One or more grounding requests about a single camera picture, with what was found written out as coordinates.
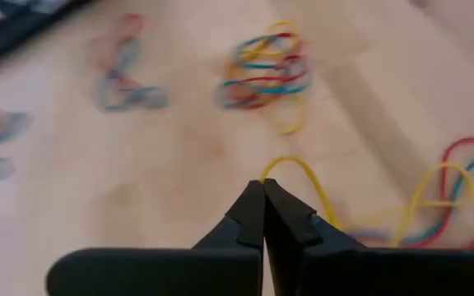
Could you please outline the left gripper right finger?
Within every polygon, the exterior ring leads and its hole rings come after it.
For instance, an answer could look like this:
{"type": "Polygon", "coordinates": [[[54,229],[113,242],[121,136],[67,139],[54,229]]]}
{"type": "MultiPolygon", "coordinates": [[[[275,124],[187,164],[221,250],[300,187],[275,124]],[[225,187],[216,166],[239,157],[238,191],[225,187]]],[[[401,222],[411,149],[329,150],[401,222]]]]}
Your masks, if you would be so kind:
{"type": "Polygon", "coordinates": [[[266,179],[276,296],[474,296],[474,251],[366,247],[266,179]]]}

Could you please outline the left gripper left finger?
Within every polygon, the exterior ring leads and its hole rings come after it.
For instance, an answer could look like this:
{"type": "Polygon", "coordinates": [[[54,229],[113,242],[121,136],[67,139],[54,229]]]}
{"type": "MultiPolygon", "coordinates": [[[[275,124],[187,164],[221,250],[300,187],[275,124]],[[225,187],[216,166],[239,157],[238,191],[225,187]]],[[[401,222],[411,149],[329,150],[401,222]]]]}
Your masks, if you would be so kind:
{"type": "Polygon", "coordinates": [[[262,296],[264,186],[253,180],[191,248],[87,248],[58,259],[48,296],[262,296]]]}

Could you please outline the red rubber band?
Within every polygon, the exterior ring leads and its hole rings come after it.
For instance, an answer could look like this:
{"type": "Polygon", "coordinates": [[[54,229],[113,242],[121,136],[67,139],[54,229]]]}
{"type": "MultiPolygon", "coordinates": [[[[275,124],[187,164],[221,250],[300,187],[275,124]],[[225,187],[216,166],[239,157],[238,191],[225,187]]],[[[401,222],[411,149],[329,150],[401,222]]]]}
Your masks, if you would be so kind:
{"type": "Polygon", "coordinates": [[[304,42],[300,35],[293,32],[283,32],[275,37],[274,45],[278,58],[291,60],[301,57],[304,42]]]}
{"type": "MultiPolygon", "coordinates": [[[[474,144],[474,137],[464,137],[459,140],[456,140],[455,142],[453,142],[450,146],[446,148],[446,150],[442,154],[441,162],[442,163],[447,162],[449,160],[449,156],[451,152],[455,148],[459,146],[463,146],[463,145],[468,145],[468,144],[474,144]]],[[[448,177],[448,170],[441,169],[439,173],[439,181],[440,181],[439,194],[440,194],[441,201],[453,201],[453,198],[450,197],[448,194],[447,177],[448,177]]],[[[452,211],[453,210],[451,208],[447,210],[443,210],[440,221],[437,224],[435,224],[434,226],[431,226],[423,234],[418,234],[414,236],[413,238],[405,239],[403,241],[402,246],[419,248],[419,247],[427,247],[431,243],[434,243],[446,230],[452,211]]]]}
{"type": "Polygon", "coordinates": [[[128,70],[137,61],[143,27],[140,14],[123,14],[109,31],[91,41],[93,63],[120,83],[134,85],[128,70]]]}
{"type": "Polygon", "coordinates": [[[252,88],[273,88],[278,86],[300,86],[309,81],[309,66],[307,60],[301,55],[297,59],[283,59],[279,66],[272,70],[272,74],[251,76],[243,78],[226,78],[226,81],[241,81],[244,85],[233,91],[239,99],[252,92],[252,88]]]}

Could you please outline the yellow rubber band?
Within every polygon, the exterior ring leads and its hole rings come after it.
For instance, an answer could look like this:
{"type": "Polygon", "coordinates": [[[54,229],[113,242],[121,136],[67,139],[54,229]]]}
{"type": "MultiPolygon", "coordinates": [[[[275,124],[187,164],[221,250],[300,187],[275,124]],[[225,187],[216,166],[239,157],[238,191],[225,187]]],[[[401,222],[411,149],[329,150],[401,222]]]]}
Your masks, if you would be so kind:
{"type": "Polygon", "coordinates": [[[243,41],[230,55],[230,65],[246,69],[275,69],[284,58],[297,54],[303,40],[291,21],[278,21],[267,32],[243,41]]]}
{"type": "MultiPolygon", "coordinates": [[[[266,182],[268,174],[276,166],[278,166],[279,163],[284,162],[284,161],[295,162],[304,170],[307,178],[312,183],[316,193],[318,194],[318,197],[328,217],[328,221],[332,224],[332,226],[335,226],[341,229],[342,227],[341,227],[340,221],[337,218],[337,215],[332,206],[332,203],[329,201],[328,196],[323,190],[323,187],[321,186],[318,178],[316,177],[314,171],[310,168],[310,166],[306,162],[304,162],[301,158],[297,156],[293,156],[293,155],[281,156],[281,157],[275,158],[271,163],[269,163],[264,168],[259,178],[259,181],[262,184],[264,184],[266,182]]],[[[429,207],[429,208],[460,207],[463,204],[467,203],[468,201],[472,200],[473,197],[474,197],[474,181],[470,173],[456,164],[443,162],[443,163],[440,163],[438,166],[435,166],[432,169],[428,170],[424,174],[424,176],[422,177],[422,179],[419,181],[418,185],[416,186],[416,189],[412,195],[410,202],[406,206],[393,207],[393,208],[389,208],[387,210],[381,211],[376,216],[372,217],[372,220],[376,221],[378,219],[383,219],[384,217],[391,215],[394,212],[401,211],[402,218],[400,220],[400,223],[397,227],[397,230],[394,236],[391,238],[390,242],[388,243],[389,247],[398,247],[399,243],[401,243],[403,239],[405,238],[407,230],[411,226],[414,214],[416,213],[418,209],[420,209],[421,207],[429,207]],[[454,170],[457,170],[461,174],[466,184],[466,189],[467,189],[467,195],[465,198],[459,201],[425,201],[423,199],[425,188],[427,187],[430,179],[435,175],[437,171],[442,170],[442,169],[454,169],[454,170]]]]}
{"type": "Polygon", "coordinates": [[[272,125],[279,135],[290,135],[299,131],[306,123],[308,118],[308,100],[304,95],[289,95],[281,99],[273,100],[265,111],[268,122],[272,125]],[[287,108],[295,110],[295,119],[290,122],[281,116],[281,107],[279,104],[287,103],[287,108]]]}

